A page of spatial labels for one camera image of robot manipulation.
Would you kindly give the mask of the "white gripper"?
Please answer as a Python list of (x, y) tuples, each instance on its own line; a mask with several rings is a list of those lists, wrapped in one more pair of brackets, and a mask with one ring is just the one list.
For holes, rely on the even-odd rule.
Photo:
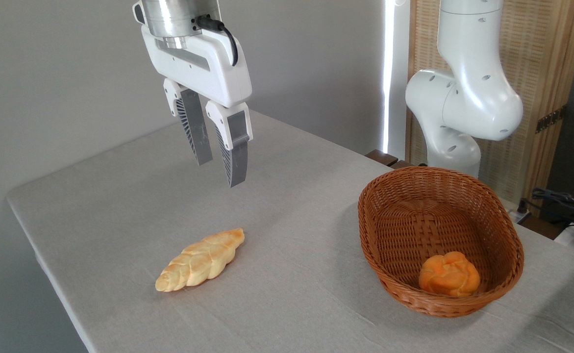
[(165, 76), (163, 83), (169, 110), (179, 118), (199, 165), (213, 159), (200, 95), (209, 98), (206, 112), (215, 126), (230, 187), (244, 182), (248, 167), (248, 142), (253, 139), (248, 105), (252, 95), (250, 75), (238, 40), (238, 61), (223, 33), (202, 30), (186, 36), (183, 49), (173, 49), (153, 36), (148, 27), (141, 31), (155, 70)]

